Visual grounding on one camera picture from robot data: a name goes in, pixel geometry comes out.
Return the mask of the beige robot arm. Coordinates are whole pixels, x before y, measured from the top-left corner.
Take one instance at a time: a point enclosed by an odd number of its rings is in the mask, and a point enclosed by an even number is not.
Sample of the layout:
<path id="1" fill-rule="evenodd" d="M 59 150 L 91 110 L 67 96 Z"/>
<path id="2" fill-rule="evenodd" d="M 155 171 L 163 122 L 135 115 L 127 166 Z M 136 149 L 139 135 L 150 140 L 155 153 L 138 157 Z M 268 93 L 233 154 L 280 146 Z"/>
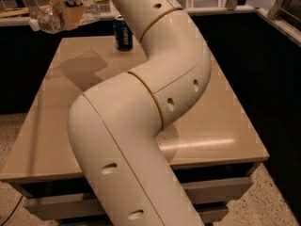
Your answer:
<path id="1" fill-rule="evenodd" d="M 209 48 L 176 0 L 112 0 L 146 62 L 82 93 L 68 134 L 114 226 L 204 226 L 155 139 L 201 97 Z"/>

